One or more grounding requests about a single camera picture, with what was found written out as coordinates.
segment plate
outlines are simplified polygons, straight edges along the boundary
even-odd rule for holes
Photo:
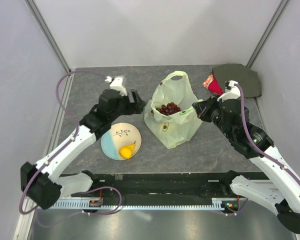
[[[138,152],[141,146],[141,135],[139,130],[125,122],[117,123],[111,126],[111,129],[103,134],[101,138],[101,148],[104,154],[114,160],[126,160],[119,155],[119,150],[123,146],[133,144],[132,157]]]

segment white wall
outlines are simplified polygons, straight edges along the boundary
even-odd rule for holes
[[[270,136],[300,176],[300,0],[288,4],[252,69]]]
[[[246,64],[280,0],[35,0],[71,68]]]
[[[15,232],[20,167],[44,154],[63,74],[25,2],[0,0],[0,240]]]

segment gray floor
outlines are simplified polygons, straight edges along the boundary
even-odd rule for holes
[[[37,210],[42,224],[65,219],[74,210]],[[35,240],[295,240],[277,217],[249,202],[238,216],[190,210],[122,210],[113,215],[79,214],[51,227],[32,226]]]
[[[198,99],[207,99],[211,93],[202,86],[211,74],[211,65],[189,66],[134,66],[84,68],[97,71],[105,76],[125,75],[127,88],[137,89],[140,96],[148,102],[155,88],[169,73],[185,71],[190,79],[194,94]],[[108,84],[91,74],[75,74],[67,108],[81,119],[90,108],[98,103],[99,95]],[[261,127],[261,120],[255,101],[246,99],[250,110],[250,122]],[[203,122],[193,138],[174,149],[167,149],[148,129],[143,114],[122,116],[115,122],[126,122],[136,126],[142,136],[138,153],[129,160],[116,161],[105,156],[100,140],[83,151],[64,171],[66,174],[89,170],[95,174],[106,173],[184,173],[184,172],[256,172],[259,169],[242,155],[233,150],[226,138],[212,123]],[[68,117],[62,124],[59,142],[74,129]]]

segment plastic bag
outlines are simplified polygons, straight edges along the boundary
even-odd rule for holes
[[[175,76],[182,78],[172,80]],[[202,123],[192,107],[192,103],[198,101],[188,75],[184,71],[175,71],[156,87],[152,99],[145,106],[144,122],[163,145],[168,149],[175,148],[189,141]],[[156,110],[171,102],[177,104],[181,111],[165,116]]]

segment yellow fruit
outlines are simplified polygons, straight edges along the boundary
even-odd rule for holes
[[[134,142],[133,144],[130,144],[128,146],[121,147],[120,151],[119,151],[120,156],[125,158],[125,159],[131,158],[132,157],[132,151],[135,148],[135,143],[136,142]]]

